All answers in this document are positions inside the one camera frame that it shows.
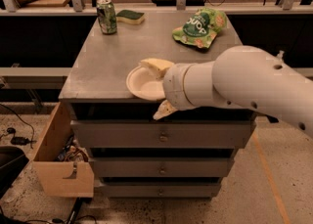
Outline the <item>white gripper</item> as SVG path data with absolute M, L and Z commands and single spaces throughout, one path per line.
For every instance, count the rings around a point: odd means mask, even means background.
M 173 64 L 164 59 L 147 58 L 139 62 L 155 79 L 163 79 L 164 100 L 153 116 L 160 120 L 174 112 L 195 108 L 188 100 L 184 89 L 184 78 L 192 64 Z

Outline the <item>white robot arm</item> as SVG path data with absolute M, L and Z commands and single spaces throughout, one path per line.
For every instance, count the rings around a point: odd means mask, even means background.
M 264 50 L 242 45 L 207 63 L 149 58 L 139 66 L 162 82 L 164 101 L 155 119 L 199 107 L 248 109 L 313 137 L 313 81 Z

